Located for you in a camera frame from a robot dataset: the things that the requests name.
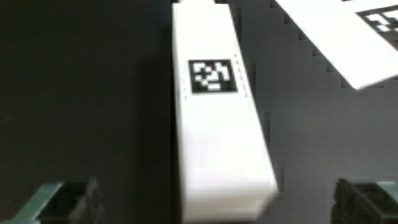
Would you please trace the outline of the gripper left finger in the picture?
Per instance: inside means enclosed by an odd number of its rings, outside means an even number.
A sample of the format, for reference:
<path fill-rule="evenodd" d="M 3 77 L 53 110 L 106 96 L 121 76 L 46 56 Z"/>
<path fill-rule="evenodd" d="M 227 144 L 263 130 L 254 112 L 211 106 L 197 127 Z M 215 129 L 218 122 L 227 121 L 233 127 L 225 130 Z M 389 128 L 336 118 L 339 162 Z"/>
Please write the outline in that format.
<path fill-rule="evenodd" d="M 105 224 L 98 179 L 44 183 L 5 224 Z"/>

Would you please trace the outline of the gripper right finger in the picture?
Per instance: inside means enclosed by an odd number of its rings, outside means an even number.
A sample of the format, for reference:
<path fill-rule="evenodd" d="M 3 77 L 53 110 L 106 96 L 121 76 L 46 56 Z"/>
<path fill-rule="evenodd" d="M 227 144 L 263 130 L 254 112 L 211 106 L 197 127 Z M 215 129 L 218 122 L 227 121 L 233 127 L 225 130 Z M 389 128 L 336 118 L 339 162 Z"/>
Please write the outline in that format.
<path fill-rule="evenodd" d="M 398 224 L 398 183 L 336 183 L 332 224 Z"/>

